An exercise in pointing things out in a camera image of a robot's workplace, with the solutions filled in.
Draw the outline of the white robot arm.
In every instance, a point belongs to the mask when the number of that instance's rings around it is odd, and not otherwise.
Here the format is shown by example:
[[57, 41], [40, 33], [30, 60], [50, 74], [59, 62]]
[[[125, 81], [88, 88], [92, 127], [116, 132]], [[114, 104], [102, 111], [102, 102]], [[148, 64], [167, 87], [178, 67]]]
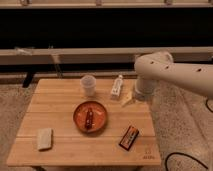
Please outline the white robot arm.
[[134, 63], [137, 79], [131, 98], [146, 101], [153, 95], [158, 81], [174, 84], [182, 89], [213, 100], [213, 65], [174, 63], [168, 51], [137, 57]]

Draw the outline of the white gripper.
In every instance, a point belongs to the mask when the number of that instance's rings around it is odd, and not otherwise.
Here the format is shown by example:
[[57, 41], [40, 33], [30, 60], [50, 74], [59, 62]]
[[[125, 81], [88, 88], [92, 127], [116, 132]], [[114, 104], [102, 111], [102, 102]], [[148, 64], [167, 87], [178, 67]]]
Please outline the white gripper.
[[[133, 88], [135, 99], [139, 101], [149, 100], [154, 93], [156, 85], [157, 85], [156, 80], [138, 77]], [[123, 97], [121, 101], [121, 106], [124, 107], [130, 104], [132, 100], [133, 100], [132, 92], [128, 92]]]

